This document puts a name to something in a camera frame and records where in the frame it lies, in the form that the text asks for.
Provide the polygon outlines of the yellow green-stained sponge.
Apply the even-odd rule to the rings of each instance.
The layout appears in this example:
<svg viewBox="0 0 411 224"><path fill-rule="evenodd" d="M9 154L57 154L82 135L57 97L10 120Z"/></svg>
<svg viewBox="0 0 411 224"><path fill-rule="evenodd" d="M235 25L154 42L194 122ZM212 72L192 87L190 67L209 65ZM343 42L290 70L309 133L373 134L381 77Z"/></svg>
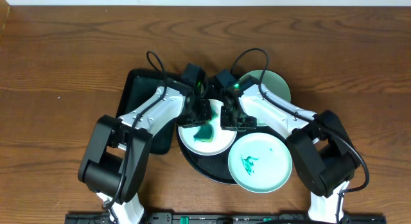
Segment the yellow green-stained sponge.
<svg viewBox="0 0 411 224"><path fill-rule="evenodd" d="M211 119L201 126L198 132L193 136L194 141L211 142L214 139L214 128L211 121L218 117L218 114L212 109Z"/></svg>

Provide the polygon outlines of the white plate with green stain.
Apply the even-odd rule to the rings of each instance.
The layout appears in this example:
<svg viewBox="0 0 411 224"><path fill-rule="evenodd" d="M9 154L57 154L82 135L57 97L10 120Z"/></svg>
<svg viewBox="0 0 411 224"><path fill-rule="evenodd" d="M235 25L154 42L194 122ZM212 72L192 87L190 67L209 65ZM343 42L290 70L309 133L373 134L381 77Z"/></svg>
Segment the white plate with green stain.
<svg viewBox="0 0 411 224"><path fill-rule="evenodd" d="M193 136L198 132L201 126L192 128L178 127L178 137L189 151L203 156L212 156L227 150L236 138L237 132L230 130L222 130L220 126L221 107L223 103L217 99L209 99L211 109L213 109L218 117L211 121L214 128L214 139L211 142L194 141Z"/></svg>

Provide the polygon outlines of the mint plate with green stain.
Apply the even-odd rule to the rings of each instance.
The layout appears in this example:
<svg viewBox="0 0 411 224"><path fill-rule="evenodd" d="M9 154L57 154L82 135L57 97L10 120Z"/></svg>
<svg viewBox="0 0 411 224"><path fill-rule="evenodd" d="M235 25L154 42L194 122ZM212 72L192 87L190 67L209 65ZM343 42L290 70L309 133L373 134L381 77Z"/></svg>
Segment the mint plate with green stain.
<svg viewBox="0 0 411 224"><path fill-rule="evenodd" d="M253 193L271 193L287 183L292 173L292 158L277 137L252 133L233 144L228 168L240 187Z"/></svg>

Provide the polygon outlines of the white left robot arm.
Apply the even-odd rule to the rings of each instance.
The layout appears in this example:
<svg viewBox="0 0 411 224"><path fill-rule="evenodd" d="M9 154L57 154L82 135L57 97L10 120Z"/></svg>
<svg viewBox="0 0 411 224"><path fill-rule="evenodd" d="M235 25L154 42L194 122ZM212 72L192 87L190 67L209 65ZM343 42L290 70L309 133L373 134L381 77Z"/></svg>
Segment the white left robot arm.
<svg viewBox="0 0 411 224"><path fill-rule="evenodd" d="M211 119L208 99L191 88L159 86L135 110L98 119L78 170L79 181L103 201L113 223L139 223L144 214L137 192L153 137L170 121L202 126Z"/></svg>

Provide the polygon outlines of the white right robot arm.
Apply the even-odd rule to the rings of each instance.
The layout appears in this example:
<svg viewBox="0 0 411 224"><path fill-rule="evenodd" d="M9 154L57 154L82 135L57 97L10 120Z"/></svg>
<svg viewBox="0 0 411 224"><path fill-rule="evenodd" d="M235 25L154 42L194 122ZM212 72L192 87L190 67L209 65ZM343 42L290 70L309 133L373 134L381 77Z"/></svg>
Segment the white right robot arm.
<svg viewBox="0 0 411 224"><path fill-rule="evenodd" d="M308 216L341 223L344 196L364 189L369 179L349 188L357 168L366 163L355 150L338 116L301 109L270 92L262 83L235 83L222 89L224 130L254 129L264 122L279 134L271 145L284 146L302 183L311 192Z"/></svg>

